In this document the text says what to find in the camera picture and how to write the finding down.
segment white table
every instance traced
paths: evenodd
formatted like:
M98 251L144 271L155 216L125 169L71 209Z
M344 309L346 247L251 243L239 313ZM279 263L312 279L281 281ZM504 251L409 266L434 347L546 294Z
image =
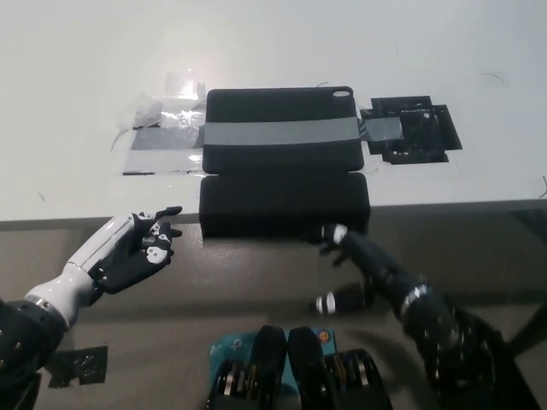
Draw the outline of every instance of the white table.
M373 211L541 208L547 174L543 0L8 2L0 13L0 227L77 226L184 206L201 177L122 177L115 116L168 72L207 89L350 85L429 95L463 150L392 166L365 146Z

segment black tablet case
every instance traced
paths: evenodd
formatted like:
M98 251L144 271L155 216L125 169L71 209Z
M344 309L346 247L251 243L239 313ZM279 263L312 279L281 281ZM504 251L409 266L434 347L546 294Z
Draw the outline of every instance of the black tablet case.
M348 172L362 166L350 87L212 90L207 95L206 173Z
M349 87L210 91L203 169L218 175L202 181L203 238L366 231L367 182L348 173L362 166Z

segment clear plastic film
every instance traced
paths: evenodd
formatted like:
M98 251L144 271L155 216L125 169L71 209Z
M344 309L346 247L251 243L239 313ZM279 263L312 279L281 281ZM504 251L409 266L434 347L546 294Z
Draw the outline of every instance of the clear plastic film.
M201 173L205 103L205 85L190 69L169 73L161 97L142 94L133 101L119 115L112 145L131 139L123 174Z

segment white robotic hand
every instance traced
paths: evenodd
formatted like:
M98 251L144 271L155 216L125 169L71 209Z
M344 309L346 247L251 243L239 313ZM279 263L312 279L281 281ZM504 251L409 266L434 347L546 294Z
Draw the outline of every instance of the white robotic hand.
M68 260L62 274L25 296L71 327L82 307L103 292L115 294L154 275L171 263L171 242L182 235L164 216L182 207L117 216L95 232Z

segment robotic hand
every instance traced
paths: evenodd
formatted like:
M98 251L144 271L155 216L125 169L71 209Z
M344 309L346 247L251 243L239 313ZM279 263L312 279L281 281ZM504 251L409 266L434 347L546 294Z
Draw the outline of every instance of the robotic hand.
M391 304L443 410L539 409L499 331L420 283L361 233L333 225L322 236L326 252L341 251L336 265L350 259Z
M81 308L171 263L171 242L182 232L161 218L181 210L112 218L72 255L57 278L34 287L22 301L0 301L0 397L11 398L7 408L22 408L18 401L30 396L36 371L55 352Z

